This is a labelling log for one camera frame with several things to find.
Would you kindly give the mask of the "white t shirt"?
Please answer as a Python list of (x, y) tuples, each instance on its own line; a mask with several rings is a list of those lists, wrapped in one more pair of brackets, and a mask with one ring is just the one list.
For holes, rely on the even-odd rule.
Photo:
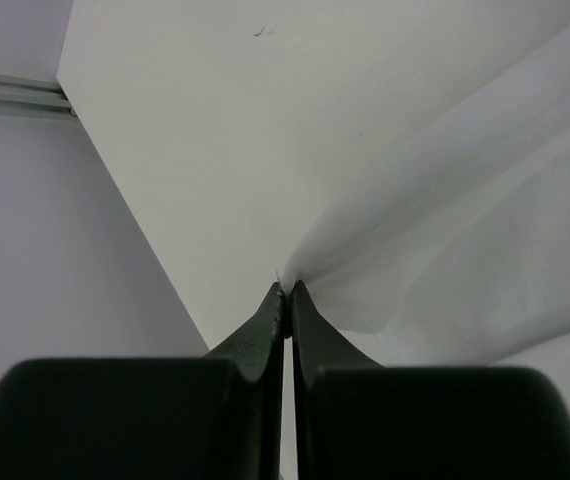
[(570, 332), (570, 25), (331, 204), (280, 282), (389, 363)]

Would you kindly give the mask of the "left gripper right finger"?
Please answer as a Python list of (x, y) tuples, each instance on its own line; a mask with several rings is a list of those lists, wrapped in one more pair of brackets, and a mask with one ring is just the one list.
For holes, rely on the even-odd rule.
[(523, 367), (384, 367), (289, 300), (302, 479), (570, 479), (570, 416)]

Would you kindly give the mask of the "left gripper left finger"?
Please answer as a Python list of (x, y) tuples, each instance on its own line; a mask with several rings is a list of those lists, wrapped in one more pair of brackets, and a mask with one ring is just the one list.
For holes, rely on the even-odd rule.
[(275, 479), (284, 297), (202, 357), (50, 358), (0, 380), (0, 479)]

